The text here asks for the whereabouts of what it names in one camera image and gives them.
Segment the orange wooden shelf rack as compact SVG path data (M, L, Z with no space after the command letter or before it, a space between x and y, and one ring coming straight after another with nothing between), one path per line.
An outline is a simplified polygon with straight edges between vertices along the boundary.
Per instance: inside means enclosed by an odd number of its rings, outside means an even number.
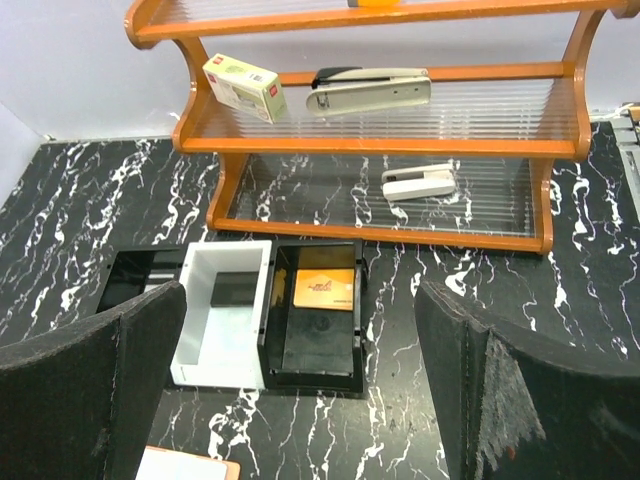
M218 184L206 215L210 229L547 253L553 245L550 178L556 160L583 161L591 145L585 98L590 47L606 13L632 18L635 1L451 1L341 8L215 19L194 2L137 1L124 27L150 49L163 40L181 50L190 75L186 107L172 135L185 153L215 152ZM241 119L214 97L203 72L206 37L573 12L577 19L561 59L549 62L437 66L426 113L387 113L334 126L296 117L282 126ZM455 154L525 161L530 229L518 234L447 233L420 227L321 226L242 220L230 210L252 153Z

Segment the white hole punch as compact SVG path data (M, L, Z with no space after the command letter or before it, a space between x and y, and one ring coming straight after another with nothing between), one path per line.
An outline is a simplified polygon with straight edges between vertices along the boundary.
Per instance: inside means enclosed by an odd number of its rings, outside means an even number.
M383 197L389 202L449 195L456 190L451 163L387 170L381 182Z

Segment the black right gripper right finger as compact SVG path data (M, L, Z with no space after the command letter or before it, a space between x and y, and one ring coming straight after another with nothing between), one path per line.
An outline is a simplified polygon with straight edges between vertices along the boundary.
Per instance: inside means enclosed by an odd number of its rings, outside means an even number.
M414 312L453 479L635 479L639 367L521 326L441 284Z

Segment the white staples box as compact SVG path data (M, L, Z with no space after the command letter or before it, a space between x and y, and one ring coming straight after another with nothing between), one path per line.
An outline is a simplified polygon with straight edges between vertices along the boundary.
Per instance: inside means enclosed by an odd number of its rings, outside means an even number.
M287 103L276 72L220 53L202 70L219 103L270 124L286 114Z

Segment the grey black stapler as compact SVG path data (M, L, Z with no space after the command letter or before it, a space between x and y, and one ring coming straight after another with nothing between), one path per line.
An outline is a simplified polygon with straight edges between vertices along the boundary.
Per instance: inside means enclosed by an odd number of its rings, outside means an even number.
M325 118L426 105L430 99L425 68L330 67L316 73L306 107Z

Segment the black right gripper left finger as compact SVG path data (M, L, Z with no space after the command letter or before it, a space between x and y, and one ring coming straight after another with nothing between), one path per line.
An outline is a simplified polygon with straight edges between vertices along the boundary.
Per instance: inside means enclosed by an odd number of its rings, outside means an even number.
M170 281L2 347L2 478L135 478L186 309Z

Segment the black white organizer tray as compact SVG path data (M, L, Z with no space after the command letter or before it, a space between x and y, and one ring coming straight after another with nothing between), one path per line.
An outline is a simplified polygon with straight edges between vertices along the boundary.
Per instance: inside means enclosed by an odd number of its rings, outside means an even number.
M213 241L118 248L93 303L103 311L161 284L152 268L181 267L187 312L169 372L185 387L361 396L362 297L358 240ZM352 311L293 306L299 269L354 269Z

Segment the grey card in tray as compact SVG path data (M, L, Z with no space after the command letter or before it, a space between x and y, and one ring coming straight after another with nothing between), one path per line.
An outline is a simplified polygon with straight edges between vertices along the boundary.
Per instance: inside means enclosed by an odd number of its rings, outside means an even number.
M181 273L181 267L173 269L152 268L147 276L147 284L162 284L172 280L178 280Z

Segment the pink leather card holder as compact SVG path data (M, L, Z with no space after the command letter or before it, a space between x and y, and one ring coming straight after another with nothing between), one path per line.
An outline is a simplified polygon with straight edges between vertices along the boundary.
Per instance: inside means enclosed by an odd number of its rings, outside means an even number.
M238 480L236 462L147 446L136 480Z

